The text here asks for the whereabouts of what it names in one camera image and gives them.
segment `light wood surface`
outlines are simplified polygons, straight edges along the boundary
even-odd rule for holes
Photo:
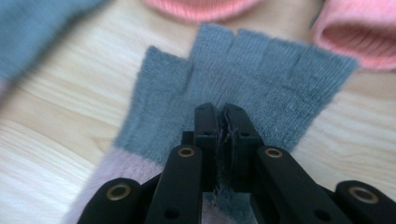
[[[322,1],[266,0],[220,24],[309,39]],[[0,223],[59,223],[117,134],[145,50],[187,57],[198,25],[118,0],[74,24],[0,106]],[[321,185],[396,200],[396,73],[354,74],[293,157]]]

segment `tabletop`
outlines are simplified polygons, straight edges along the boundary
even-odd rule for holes
[[[219,22],[309,42],[322,1],[265,0]],[[109,149],[146,49],[187,57],[199,25],[111,1],[71,25],[0,104],[0,223],[59,223]],[[354,73],[291,155],[320,185],[396,200],[396,72]]]

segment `pink cloth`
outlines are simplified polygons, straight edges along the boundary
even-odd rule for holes
[[[261,0],[145,0],[161,12],[185,21],[218,21],[235,16]]]
[[[362,68],[396,69],[396,0],[326,0],[312,40]]]

